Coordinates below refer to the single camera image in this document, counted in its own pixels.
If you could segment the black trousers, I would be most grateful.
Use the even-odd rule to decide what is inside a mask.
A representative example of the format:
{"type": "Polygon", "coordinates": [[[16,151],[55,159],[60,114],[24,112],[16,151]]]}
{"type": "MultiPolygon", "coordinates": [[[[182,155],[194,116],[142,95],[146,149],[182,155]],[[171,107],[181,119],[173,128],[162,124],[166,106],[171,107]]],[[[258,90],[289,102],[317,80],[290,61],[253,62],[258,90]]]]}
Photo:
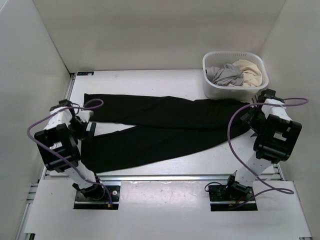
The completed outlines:
{"type": "Polygon", "coordinates": [[[248,104],[234,99],[188,100],[173,96],[85,94],[103,106],[95,123],[123,124],[127,129],[100,134],[81,144],[81,161],[103,173],[140,167],[205,151],[249,130],[242,121],[248,104]]]}

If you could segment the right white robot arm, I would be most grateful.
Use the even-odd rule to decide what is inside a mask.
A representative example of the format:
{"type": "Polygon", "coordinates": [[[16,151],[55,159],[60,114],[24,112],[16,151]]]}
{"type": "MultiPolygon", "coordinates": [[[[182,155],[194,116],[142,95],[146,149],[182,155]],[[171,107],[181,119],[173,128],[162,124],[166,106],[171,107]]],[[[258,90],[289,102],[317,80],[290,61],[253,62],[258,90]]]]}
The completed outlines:
{"type": "Polygon", "coordinates": [[[224,193],[230,200],[247,196],[267,168],[288,160],[302,130],[302,125],[288,116],[285,100],[271,89],[262,91],[257,103],[248,105],[240,119],[254,131],[256,139],[253,155],[228,178],[224,193]]]}

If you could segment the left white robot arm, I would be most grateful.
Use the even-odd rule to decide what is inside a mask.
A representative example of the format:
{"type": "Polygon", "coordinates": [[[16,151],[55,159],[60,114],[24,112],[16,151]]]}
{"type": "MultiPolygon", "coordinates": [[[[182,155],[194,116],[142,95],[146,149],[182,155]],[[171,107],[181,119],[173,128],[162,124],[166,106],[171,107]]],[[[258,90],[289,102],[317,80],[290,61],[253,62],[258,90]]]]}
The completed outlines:
{"type": "Polygon", "coordinates": [[[91,142],[96,123],[90,123],[93,111],[63,99],[50,108],[52,117],[41,131],[34,134],[41,158],[48,171],[65,174],[73,180],[73,188],[85,198],[102,199],[105,188],[96,173],[81,161],[81,150],[91,142]]]}

